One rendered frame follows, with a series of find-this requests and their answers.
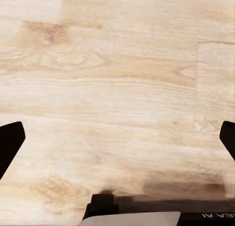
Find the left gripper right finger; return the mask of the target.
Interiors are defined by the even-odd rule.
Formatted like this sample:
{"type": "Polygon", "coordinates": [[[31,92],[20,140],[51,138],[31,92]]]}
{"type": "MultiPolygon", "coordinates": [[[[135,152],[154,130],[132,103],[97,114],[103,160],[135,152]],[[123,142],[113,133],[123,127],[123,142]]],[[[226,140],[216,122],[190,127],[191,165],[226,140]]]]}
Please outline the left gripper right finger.
{"type": "Polygon", "coordinates": [[[220,130],[219,138],[235,160],[235,123],[224,121],[220,130]]]}

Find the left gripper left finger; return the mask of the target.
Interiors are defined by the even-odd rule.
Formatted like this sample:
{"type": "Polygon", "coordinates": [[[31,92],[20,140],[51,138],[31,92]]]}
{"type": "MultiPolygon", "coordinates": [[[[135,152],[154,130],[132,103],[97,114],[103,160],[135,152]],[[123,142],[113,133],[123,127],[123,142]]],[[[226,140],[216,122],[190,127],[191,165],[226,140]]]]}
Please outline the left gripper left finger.
{"type": "Polygon", "coordinates": [[[0,126],[0,179],[2,179],[24,141],[25,132],[21,121],[0,126]]]}

